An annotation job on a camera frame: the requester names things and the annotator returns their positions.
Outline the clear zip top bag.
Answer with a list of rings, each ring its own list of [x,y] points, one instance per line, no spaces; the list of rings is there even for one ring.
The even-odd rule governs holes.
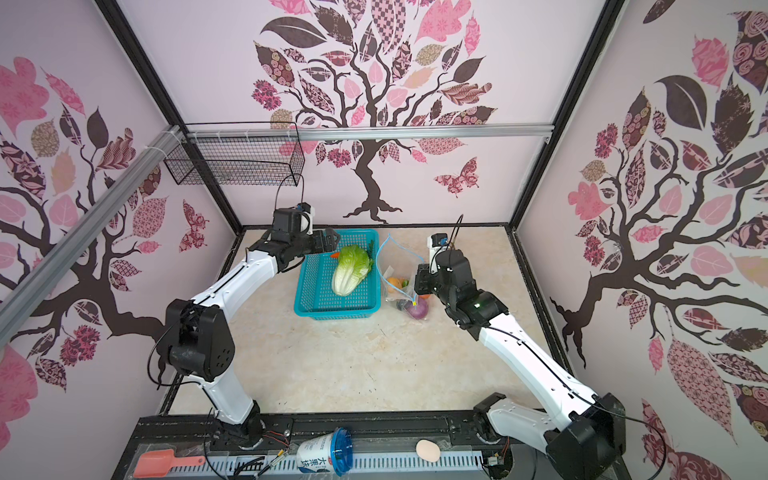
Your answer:
[[[391,234],[388,234],[377,250],[375,261],[376,271],[382,282],[384,299],[389,306],[410,317],[405,311],[407,301],[416,302],[418,297],[428,301],[427,296],[418,296],[413,289],[417,267],[425,263],[422,256],[401,245]],[[394,295],[388,293],[386,282],[392,276],[407,280],[404,289]]]

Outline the napa cabbage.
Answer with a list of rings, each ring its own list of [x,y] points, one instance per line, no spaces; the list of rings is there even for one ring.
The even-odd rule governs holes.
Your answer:
[[[351,295],[370,273],[373,259],[358,245],[344,246],[340,252],[340,257],[336,259],[337,266],[331,288],[336,295],[346,297]]]

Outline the teal plastic basket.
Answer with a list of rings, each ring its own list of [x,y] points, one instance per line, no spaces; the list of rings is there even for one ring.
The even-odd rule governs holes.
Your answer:
[[[320,321],[362,319],[381,307],[381,286],[375,272],[379,234],[373,229],[345,229],[339,234],[337,251],[348,245],[362,247],[373,259],[372,270],[351,295],[342,297],[331,288],[337,266],[337,260],[330,257],[334,252],[308,256],[301,266],[294,302],[294,311],[300,317]]]

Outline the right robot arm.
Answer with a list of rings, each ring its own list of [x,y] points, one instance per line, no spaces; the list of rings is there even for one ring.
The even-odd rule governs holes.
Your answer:
[[[621,402],[598,395],[540,348],[495,295],[477,287],[460,250],[431,248],[413,285],[419,295],[435,295],[447,316],[501,358],[540,402],[534,410],[508,398],[492,401],[480,414],[494,434],[544,453],[563,479],[597,479],[623,456]]]

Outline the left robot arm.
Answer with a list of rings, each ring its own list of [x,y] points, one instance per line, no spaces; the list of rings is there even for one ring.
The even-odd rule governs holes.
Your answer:
[[[250,447],[263,435],[260,408],[236,376],[229,321],[258,288],[290,269],[296,259],[337,250],[341,236],[313,226],[312,207],[302,202],[274,211],[272,226],[247,248],[244,259],[212,286],[166,309],[168,330],[158,353],[202,389],[221,428]]]

